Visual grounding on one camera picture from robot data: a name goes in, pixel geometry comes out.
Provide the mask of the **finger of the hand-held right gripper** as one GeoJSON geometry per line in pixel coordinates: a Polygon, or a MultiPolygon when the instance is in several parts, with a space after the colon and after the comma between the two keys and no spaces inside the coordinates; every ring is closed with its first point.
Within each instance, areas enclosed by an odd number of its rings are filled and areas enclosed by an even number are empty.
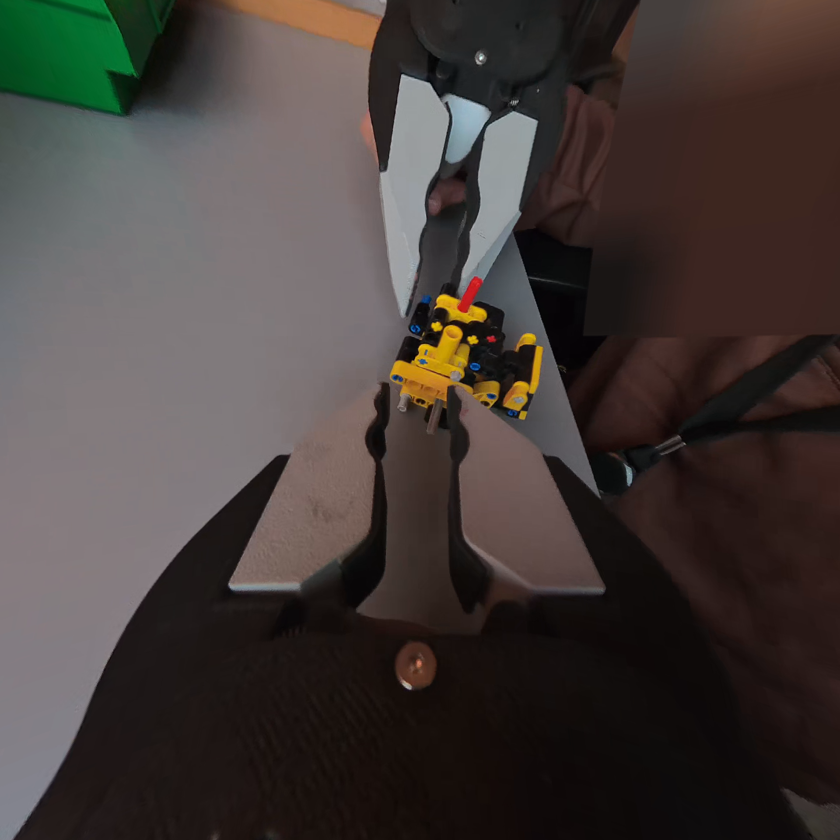
{"type": "Polygon", "coordinates": [[[484,280],[521,215],[535,119],[508,110],[479,132],[466,158],[466,216],[458,234],[453,280],[466,291],[484,280]]]}
{"type": "Polygon", "coordinates": [[[385,249],[397,310],[412,306],[427,224],[427,198],[438,177],[450,113],[433,86],[402,75],[388,163],[380,174],[385,249]]]}

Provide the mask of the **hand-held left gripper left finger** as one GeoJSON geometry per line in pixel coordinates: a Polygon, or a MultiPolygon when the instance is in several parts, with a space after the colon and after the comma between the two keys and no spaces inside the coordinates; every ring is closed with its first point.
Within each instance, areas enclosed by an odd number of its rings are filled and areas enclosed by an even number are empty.
{"type": "Polygon", "coordinates": [[[228,582],[234,593],[286,593],[359,606],[385,570],[382,461],[386,384],[298,441],[228,582]]]}

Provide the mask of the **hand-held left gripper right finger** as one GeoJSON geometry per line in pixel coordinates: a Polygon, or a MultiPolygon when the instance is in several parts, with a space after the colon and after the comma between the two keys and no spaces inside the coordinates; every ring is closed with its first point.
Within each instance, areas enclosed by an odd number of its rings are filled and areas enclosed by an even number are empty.
{"type": "Polygon", "coordinates": [[[539,448],[459,385],[447,392],[448,567],[465,613],[606,591],[539,448]]]}

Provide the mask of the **yellow lego bulldozer model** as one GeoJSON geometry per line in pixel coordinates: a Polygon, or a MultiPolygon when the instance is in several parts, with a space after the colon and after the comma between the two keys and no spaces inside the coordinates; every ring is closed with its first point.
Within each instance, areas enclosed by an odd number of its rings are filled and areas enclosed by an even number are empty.
{"type": "Polygon", "coordinates": [[[477,299],[483,284],[476,277],[464,292],[444,284],[431,297],[434,312],[423,338],[408,330],[395,357],[389,380],[398,390],[397,409],[423,410],[429,434],[444,423],[452,386],[519,421],[539,389],[543,347],[531,332],[506,347],[505,312],[477,299]]]}

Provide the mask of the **person's right forearm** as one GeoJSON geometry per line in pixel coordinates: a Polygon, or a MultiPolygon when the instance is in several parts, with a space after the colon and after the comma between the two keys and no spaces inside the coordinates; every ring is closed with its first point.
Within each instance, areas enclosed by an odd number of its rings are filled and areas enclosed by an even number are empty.
{"type": "Polygon", "coordinates": [[[593,247],[626,66],[620,62],[617,68],[616,77],[596,82],[593,95],[568,87],[553,162],[539,178],[516,232],[538,229],[567,246],[593,247]]]}

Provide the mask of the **person's right hand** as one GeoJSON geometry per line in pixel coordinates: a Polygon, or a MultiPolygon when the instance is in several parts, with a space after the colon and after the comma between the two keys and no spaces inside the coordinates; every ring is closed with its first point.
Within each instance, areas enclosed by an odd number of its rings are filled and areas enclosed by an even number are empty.
{"type": "MultiPolygon", "coordinates": [[[[371,114],[367,111],[360,121],[360,134],[374,161],[379,163],[371,114]]],[[[440,215],[448,207],[462,204],[466,199],[466,183],[457,176],[438,179],[427,198],[427,213],[431,217],[440,215]]]]}

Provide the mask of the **person in brown shirt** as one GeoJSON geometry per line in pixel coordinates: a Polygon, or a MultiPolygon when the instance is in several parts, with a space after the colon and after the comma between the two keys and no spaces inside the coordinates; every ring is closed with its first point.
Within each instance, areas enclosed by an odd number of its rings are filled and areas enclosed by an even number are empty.
{"type": "MultiPolygon", "coordinates": [[[[591,454],[673,437],[799,336],[608,338],[569,390],[591,454]]],[[[784,788],[839,792],[838,435],[736,434],[684,447],[614,511],[706,625],[784,788]]]]}

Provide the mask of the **green plastic bin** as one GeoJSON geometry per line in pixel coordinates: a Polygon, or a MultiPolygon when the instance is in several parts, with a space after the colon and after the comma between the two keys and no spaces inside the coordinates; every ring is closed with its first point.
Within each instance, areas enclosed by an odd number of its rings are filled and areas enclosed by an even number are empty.
{"type": "Polygon", "coordinates": [[[175,1],[2,1],[1,90],[130,112],[175,1]]]}

